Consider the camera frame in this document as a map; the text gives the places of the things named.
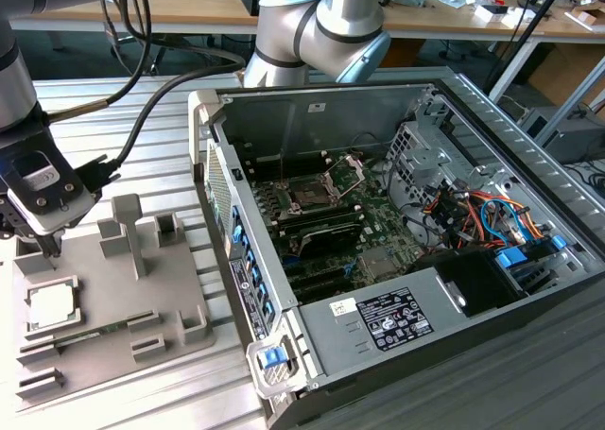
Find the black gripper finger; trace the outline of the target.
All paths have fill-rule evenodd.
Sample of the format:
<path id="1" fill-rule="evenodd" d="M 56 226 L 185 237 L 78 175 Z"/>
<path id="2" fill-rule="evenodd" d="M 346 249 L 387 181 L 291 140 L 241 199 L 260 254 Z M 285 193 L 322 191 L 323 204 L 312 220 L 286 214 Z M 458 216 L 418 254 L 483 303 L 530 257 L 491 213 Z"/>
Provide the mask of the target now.
<path id="1" fill-rule="evenodd" d="M 51 259 L 59 258 L 61 256 L 62 234 L 63 231 L 54 232 L 48 235 L 35 235 L 35 239 L 43 255 L 40 270 L 53 270 L 55 268 Z"/>

